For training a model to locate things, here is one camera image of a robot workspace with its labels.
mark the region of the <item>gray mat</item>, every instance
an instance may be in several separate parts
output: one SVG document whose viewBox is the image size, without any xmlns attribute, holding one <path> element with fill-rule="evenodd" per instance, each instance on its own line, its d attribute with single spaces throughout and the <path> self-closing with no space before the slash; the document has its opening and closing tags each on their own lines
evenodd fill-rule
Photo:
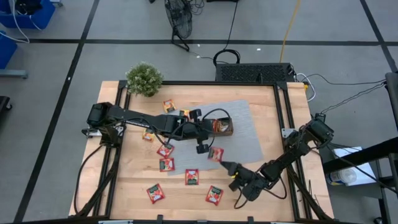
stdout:
<svg viewBox="0 0 398 224">
<path fill-rule="evenodd" d="M 195 106 L 192 108 L 179 109 L 201 109 L 202 115 L 216 109 L 223 108 L 228 111 L 233 120 L 234 133 L 232 136 L 216 137 L 213 146 L 224 149 L 223 160 L 240 163 L 257 162 L 263 159 L 261 146 L 257 138 L 256 129 L 252 120 L 249 103 L 246 100 L 230 101 L 226 103 L 214 103 L 210 105 Z M 215 111 L 206 118 L 222 118 L 226 114 Z M 213 138 L 205 141 L 210 144 Z M 174 141 L 170 143 L 175 146 L 171 157 L 174 158 L 175 171 L 168 172 L 169 175 L 177 175 L 185 172 L 185 169 L 218 169 L 221 165 L 207 159 L 208 153 L 197 154 L 196 139 L 186 141 Z"/>
</svg>

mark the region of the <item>gray floor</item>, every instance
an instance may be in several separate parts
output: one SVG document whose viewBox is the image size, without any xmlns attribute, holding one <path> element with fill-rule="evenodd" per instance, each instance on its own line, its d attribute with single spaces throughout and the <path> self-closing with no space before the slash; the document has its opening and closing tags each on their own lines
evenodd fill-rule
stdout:
<svg viewBox="0 0 398 224">
<path fill-rule="evenodd" d="M 32 39 L 79 39 L 94 0 L 63 0 L 47 29 L 27 30 Z M 367 0 L 382 36 L 398 41 L 395 0 Z M 282 40 L 295 1 L 240 0 L 231 39 Z M 189 39 L 225 40 L 234 4 L 207 3 L 203 14 L 193 17 Z M 17 31 L 7 30 L 20 37 Z M 171 28 L 162 0 L 100 0 L 89 39 L 162 40 Z M 359 0 L 302 0 L 289 40 L 377 41 Z M 191 45 L 192 51 L 212 57 L 224 45 Z M 77 44 L 19 44 L 8 68 L 29 71 L 26 80 L 0 79 L 0 95 L 12 98 L 14 109 L 0 129 L 0 223 L 12 222 L 25 191 L 45 133 L 67 76 Z M 241 63 L 278 62 L 279 45 L 230 45 Z M 389 47 L 398 60 L 398 47 Z M 229 55 L 220 60 L 233 62 Z M 72 201 L 78 166 L 86 139 L 80 133 L 104 80 L 124 79 L 130 66 L 153 63 L 166 80 L 214 80 L 211 60 L 197 58 L 170 44 L 85 44 L 65 104 L 24 221 L 66 217 Z M 319 73 L 331 82 L 368 82 L 384 78 L 391 69 L 380 46 L 298 46 L 285 48 L 285 62 L 296 72 Z M 309 103 L 312 113 L 361 91 L 367 86 L 333 86 L 312 77 L 317 97 Z M 385 89 L 378 89 L 328 112 L 326 122 L 335 140 L 352 146 L 371 146 L 397 136 Z M 325 160 L 330 158 L 322 152 Z M 372 223 L 380 215 L 376 199 L 347 188 L 330 187 L 335 217 L 346 222 Z M 391 211 L 395 195 L 387 193 Z M 398 216 L 392 212 L 395 223 Z"/>
</svg>

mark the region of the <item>green plant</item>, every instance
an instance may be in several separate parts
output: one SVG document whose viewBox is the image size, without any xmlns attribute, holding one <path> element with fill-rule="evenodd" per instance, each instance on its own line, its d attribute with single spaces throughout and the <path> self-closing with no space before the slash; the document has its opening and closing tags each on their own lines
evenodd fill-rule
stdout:
<svg viewBox="0 0 398 224">
<path fill-rule="evenodd" d="M 151 97 L 162 86 L 163 75 L 153 65 L 141 62 L 126 72 L 129 93 Z"/>
</svg>

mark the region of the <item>blue container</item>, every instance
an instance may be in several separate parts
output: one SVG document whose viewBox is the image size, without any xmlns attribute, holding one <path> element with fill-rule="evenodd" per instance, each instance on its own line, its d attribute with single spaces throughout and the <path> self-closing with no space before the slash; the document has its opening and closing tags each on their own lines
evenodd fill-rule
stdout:
<svg viewBox="0 0 398 224">
<path fill-rule="evenodd" d="M 10 61 L 12 55 L 17 50 L 17 44 L 7 37 L 0 35 L 0 69 L 5 69 L 8 61 Z"/>
<path fill-rule="evenodd" d="M 10 10 L 10 6 L 4 3 L 8 2 L 8 0 L 0 0 L 0 2 L 2 2 L 0 4 L 0 11 L 11 11 L 10 14 L 0 14 L 0 23 L 7 28 L 17 28 L 14 16 L 12 15 L 12 9 Z M 40 29 L 45 29 L 47 27 L 52 15 L 54 14 L 55 6 L 50 2 L 50 0 L 42 0 L 41 5 L 43 8 L 36 11 L 32 16 L 18 15 L 16 12 L 16 19 L 21 29 L 37 29 L 36 26 Z"/>
</svg>

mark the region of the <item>wooden table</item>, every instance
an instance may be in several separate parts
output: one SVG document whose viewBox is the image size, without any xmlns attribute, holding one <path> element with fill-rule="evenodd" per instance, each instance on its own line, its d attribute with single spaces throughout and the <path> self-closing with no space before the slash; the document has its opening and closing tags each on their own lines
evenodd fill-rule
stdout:
<svg viewBox="0 0 398 224">
<path fill-rule="evenodd" d="M 114 103 L 117 86 L 118 82 L 103 82 L 98 102 Z M 288 87 L 295 126 L 300 127 L 311 118 L 303 85 L 302 83 L 288 83 Z M 285 124 L 287 125 L 282 92 L 279 95 L 284 111 Z M 178 109 L 208 103 L 247 100 L 264 159 L 259 162 L 244 164 L 244 166 L 256 170 L 262 163 L 276 159 L 283 153 L 274 91 L 270 86 L 164 85 L 159 93 L 151 98 L 131 96 L 129 109 L 157 115 L 162 112 L 162 102 L 168 99 L 173 99 Z M 155 220 L 157 215 L 161 214 L 165 220 L 245 221 L 248 216 L 253 216 L 255 221 L 289 222 L 294 220 L 285 171 L 282 173 L 288 193 L 285 200 L 277 199 L 267 192 L 263 192 L 254 202 L 248 202 L 243 208 L 235 210 L 233 205 L 239 192 L 232 192 L 228 188 L 228 184 L 232 180 L 224 168 L 200 171 L 200 184 L 186 186 L 184 174 L 168 176 L 165 172 L 159 172 L 160 156 L 156 154 L 156 150 L 160 143 L 158 141 L 153 143 L 143 141 L 142 131 L 142 128 L 137 126 L 127 126 L 113 198 L 112 219 Z M 84 158 L 98 147 L 99 142 L 99 137 L 87 141 Z M 104 149 L 86 163 L 81 173 L 78 209 L 84 206 L 97 188 L 103 156 Z M 302 158 L 302 163 L 307 185 L 308 181 L 311 180 L 314 198 L 316 197 L 326 214 L 333 217 L 319 155 L 310 152 Z M 156 183 L 162 186 L 166 198 L 152 204 L 146 189 Z M 205 201 L 210 185 L 224 190 L 224 195 L 218 206 Z M 282 184 L 279 182 L 272 191 L 277 195 L 283 195 Z M 99 214 L 104 211 L 106 194 L 103 194 L 104 200 L 102 200 Z M 300 194 L 297 197 L 300 201 L 301 217 L 304 217 L 302 197 Z"/>
</svg>

